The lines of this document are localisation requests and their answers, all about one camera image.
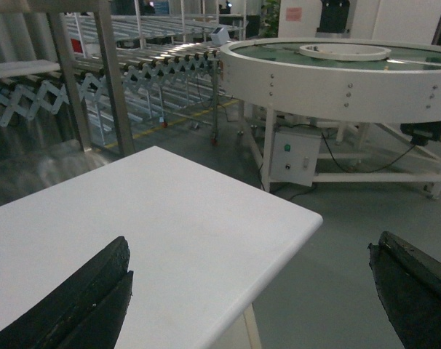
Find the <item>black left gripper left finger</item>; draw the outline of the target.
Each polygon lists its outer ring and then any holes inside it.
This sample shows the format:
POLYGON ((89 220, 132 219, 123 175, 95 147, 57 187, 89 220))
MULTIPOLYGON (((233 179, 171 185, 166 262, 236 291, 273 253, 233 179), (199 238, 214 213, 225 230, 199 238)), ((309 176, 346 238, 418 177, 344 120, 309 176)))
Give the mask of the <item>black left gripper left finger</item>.
POLYGON ((114 348, 132 296, 123 236, 0 331, 0 348, 114 348))

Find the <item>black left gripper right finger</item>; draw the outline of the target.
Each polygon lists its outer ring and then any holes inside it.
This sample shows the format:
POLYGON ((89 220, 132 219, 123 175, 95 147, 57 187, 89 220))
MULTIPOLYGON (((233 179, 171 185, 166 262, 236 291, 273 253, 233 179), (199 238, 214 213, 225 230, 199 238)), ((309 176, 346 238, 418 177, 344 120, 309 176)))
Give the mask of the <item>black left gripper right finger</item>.
POLYGON ((405 348, 441 348, 441 262, 384 231, 368 246, 378 298, 405 348))

